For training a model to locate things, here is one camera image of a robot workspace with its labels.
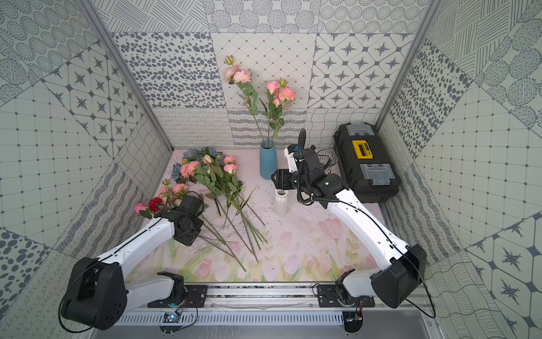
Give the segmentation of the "black toolbox yellow label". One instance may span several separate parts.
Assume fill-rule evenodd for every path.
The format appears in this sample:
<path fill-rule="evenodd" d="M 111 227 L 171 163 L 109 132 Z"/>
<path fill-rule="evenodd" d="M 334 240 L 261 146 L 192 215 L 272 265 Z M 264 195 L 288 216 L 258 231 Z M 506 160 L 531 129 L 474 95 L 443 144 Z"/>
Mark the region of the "black toolbox yellow label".
<path fill-rule="evenodd" d="M 363 122 L 340 125 L 334 152 L 343 179 L 362 203 L 385 203 L 402 183 L 376 128 Z"/>

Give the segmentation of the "pink rose single stem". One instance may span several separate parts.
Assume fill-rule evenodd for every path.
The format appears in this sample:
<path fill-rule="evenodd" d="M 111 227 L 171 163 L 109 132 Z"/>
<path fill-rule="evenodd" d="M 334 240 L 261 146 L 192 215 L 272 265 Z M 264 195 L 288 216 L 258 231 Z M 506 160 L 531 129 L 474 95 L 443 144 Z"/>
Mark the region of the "pink rose single stem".
<path fill-rule="evenodd" d="M 271 81 L 266 84 L 267 103 L 262 103 L 264 107 L 264 116 L 268 121 L 268 138 L 273 141 L 276 138 L 276 128 L 279 120 L 279 89 L 278 81 Z"/>

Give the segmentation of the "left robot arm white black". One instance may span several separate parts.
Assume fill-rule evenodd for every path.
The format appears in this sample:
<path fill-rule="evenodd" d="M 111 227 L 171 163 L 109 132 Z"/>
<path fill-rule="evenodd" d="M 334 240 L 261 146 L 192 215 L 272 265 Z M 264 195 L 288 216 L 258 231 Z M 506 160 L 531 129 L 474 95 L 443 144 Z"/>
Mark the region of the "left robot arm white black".
<path fill-rule="evenodd" d="M 203 308 L 207 286 L 189 288 L 182 275 L 160 271 L 146 282 L 125 279 L 137 265 L 164 243 L 174 240 L 190 247 L 200 235 L 205 209 L 203 197 L 185 195 L 179 206 L 166 208 L 136 234 L 96 258 L 84 257 L 74 265 L 59 302 L 58 318 L 107 330 L 125 313 L 139 308 L 173 309 L 169 320 L 179 320 L 187 307 Z"/>

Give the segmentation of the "small white ribbed vase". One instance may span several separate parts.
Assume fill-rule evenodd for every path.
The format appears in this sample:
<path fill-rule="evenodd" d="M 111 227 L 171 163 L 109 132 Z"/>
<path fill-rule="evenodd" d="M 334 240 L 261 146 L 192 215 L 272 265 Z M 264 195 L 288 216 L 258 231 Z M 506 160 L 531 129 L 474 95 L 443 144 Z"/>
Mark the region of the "small white ribbed vase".
<path fill-rule="evenodd" d="M 288 214 L 288 192 L 282 189 L 275 190 L 275 214 L 279 218 L 283 218 Z"/>

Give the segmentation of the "pink carnation spray stem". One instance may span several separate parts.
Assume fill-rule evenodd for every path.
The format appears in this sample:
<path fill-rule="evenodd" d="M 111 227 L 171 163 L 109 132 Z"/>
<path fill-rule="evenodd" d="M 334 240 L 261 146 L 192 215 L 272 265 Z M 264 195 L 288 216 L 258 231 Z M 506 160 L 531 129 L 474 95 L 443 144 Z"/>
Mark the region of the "pink carnation spray stem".
<path fill-rule="evenodd" d="M 252 73 L 242 69 L 239 64 L 236 64 L 234 57 L 231 55 L 228 55 L 225 58 L 225 63 L 227 65 L 227 68 L 224 71 L 225 82 L 231 86 L 236 86 L 240 90 L 239 96 L 242 99 L 243 105 L 252 115 L 258 133 L 262 140 L 264 140 L 263 133 L 257 120 L 259 95 L 252 85 Z"/>

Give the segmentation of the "clear glass vase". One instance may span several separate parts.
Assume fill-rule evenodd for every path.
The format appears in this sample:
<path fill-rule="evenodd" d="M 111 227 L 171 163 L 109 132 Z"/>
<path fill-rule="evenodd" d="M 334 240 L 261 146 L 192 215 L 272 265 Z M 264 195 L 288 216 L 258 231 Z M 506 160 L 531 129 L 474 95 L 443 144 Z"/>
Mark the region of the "clear glass vase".
<path fill-rule="evenodd" d="M 323 166 L 325 170 L 332 168 L 338 162 L 338 158 L 333 150 L 322 149 L 319 150 L 316 154 L 319 163 Z"/>

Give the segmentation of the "tall blue ceramic vase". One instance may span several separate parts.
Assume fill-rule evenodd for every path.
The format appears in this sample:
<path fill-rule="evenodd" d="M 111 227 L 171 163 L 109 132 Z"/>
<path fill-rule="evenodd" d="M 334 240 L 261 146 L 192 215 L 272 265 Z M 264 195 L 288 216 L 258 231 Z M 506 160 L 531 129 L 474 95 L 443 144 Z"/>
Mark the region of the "tall blue ceramic vase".
<path fill-rule="evenodd" d="M 259 152 L 260 175 L 263 179 L 271 179 L 278 169 L 277 150 L 274 141 L 265 140 L 261 143 Z"/>

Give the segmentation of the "pink flower bunch on table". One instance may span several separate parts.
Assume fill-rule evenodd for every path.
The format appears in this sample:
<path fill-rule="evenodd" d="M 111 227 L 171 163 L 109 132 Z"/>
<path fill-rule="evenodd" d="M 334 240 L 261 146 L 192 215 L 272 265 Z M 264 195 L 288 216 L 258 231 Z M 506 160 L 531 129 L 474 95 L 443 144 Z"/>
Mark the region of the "pink flower bunch on table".
<path fill-rule="evenodd" d="M 221 153 L 215 158 L 205 155 L 202 162 L 193 161 L 184 165 L 182 176 L 207 188 L 207 198 L 215 202 L 217 210 L 224 215 L 241 244 L 258 261 L 258 251 L 268 240 L 248 215 L 254 210 L 249 205 L 251 197 L 244 195 L 244 183 L 238 178 L 237 159 Z"/>

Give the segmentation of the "blue grey rose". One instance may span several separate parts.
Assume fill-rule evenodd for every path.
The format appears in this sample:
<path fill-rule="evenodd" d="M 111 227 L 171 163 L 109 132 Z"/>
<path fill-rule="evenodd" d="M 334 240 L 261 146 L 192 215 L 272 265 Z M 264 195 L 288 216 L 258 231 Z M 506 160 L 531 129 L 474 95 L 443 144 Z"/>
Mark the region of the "blue grey rose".
<path fill-rule="evenodd" d="M 179 162 L 175 162 L 172 168 L 172 180 L 174 180 L 176 183 L 186 183 L 186 178 L 182 176 L 181 169 L 184 165 L 189 164 L 193 161 L 203 161 L 203 157 L 205 155 L 209 155 L 212 158 L 215 158 L 222 153 L 219 151 L 216 151 L 215 148 L 212 147 L 205 147 L 205 148 L 190 148 L 188 149 L 184 154 L 182 159 Z"/>

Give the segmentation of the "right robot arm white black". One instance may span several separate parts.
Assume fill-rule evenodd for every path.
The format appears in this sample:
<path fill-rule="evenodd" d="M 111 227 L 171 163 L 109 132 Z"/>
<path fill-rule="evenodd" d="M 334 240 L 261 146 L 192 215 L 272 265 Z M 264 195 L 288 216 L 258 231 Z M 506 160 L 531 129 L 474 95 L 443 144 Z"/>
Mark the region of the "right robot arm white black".
<path fill-rule="evenodd" d="M 316 151 L 306 148 L 305 142 L 306 130 L 302 129 L 297 144 L 285 150 L 288 167 L 272 175 L 275 187 L 294 190 L 302 205 L 320 203 L 354 233 L 375 259 L 376 272 L 352 269 L 336 280 L 341 303 L 352 305 L 360 297 L 377 297 L 386 306 L 398 308 L 425 283 L 426 252 L 388 230 L 363 206 L 344 179 L 326 174 Z"/>

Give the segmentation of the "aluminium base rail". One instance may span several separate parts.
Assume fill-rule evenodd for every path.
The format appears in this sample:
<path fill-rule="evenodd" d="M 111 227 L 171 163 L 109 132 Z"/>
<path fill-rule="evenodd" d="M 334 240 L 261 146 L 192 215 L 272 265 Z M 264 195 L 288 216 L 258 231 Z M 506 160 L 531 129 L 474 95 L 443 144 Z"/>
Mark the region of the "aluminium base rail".
<path fill-rule="evenodd" d="M 387 297 L 395 293 L 374 288 L 367 277 L 349 282 L 243 282 L 243 283 L 189 283 L 186 309 L 259 309 L 279 310 L 291 308 L 353 308 L 358 303 L 364 307 L 389 307 Z"/>

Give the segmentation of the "large pink peony spray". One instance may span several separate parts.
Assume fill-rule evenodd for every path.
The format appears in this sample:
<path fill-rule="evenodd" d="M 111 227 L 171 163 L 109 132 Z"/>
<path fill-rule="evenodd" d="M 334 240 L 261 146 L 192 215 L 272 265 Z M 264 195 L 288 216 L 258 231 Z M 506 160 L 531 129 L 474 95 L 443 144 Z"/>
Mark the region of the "large pink peony spray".
<path fill-rule="evenodd" d="M 161 185 L 162 187 L 159 189 L 157 197 L 161 198 L 165 203 L 181 199 L 189 190 L 189 186 L 183 183 L 171 186 L 171 182 L 168 179 L 164 179 Z"/>

